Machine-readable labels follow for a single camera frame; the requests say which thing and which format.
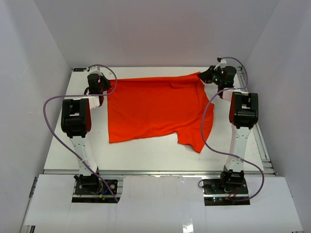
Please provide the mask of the orange t shirt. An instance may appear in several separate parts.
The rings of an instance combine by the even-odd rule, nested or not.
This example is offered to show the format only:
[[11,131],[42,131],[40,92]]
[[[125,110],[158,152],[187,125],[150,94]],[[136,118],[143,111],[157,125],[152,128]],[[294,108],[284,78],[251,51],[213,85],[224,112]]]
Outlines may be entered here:
[[200,153],[214,122],[198,73],[175,77],[111,80],[107,114],[110,143],[177,134],[177,142]]

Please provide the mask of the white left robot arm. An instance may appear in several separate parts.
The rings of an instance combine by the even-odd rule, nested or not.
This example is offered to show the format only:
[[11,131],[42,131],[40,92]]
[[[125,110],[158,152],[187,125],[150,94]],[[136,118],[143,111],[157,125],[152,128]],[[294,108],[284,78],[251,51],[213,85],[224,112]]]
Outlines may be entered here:
[[87,97],[63,100],[61,129],[69,137],[74,151],[79,155],[79,175],[75,179],[92,194],[100,193],[103,182],[94,173],[98,166],[92,156],[87,133],[91,130],[91,110],[102,106],[102,94],[111,88],[110,81],[100,71],[87,76]]

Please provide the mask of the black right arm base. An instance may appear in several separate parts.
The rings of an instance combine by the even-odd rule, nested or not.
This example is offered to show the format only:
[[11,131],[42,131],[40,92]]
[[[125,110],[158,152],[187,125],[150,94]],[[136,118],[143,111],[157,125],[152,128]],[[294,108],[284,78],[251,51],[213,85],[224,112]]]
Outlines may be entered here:
[[198,186],[206,195],[224,194],[227,198],[248,197],[244,171],[223,171],[220,178],[202,179]]

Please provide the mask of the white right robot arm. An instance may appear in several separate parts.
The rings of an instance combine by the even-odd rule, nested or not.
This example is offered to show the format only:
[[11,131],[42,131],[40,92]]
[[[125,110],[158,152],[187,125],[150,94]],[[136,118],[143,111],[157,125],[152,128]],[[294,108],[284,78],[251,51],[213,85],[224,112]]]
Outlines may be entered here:
[[214,83],[217,95],[230,102],[229,122],[231,123],[231,143],[229,156],[221,173],[219,187],[224,193],[232,193],[242,186],[246,144],[250,132],[259,118],[259,96],[257,93],[241,91],[234,86],[237,70],[232,66],[224,68],[210,66],[198,74],[205,84]]

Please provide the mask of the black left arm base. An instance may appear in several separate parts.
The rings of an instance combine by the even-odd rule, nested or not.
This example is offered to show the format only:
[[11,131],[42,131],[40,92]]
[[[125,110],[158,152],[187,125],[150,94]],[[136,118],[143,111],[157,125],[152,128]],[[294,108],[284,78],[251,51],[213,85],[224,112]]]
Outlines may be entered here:
[[104,182],[95,175],[75,175],[75,195],[111,195]]

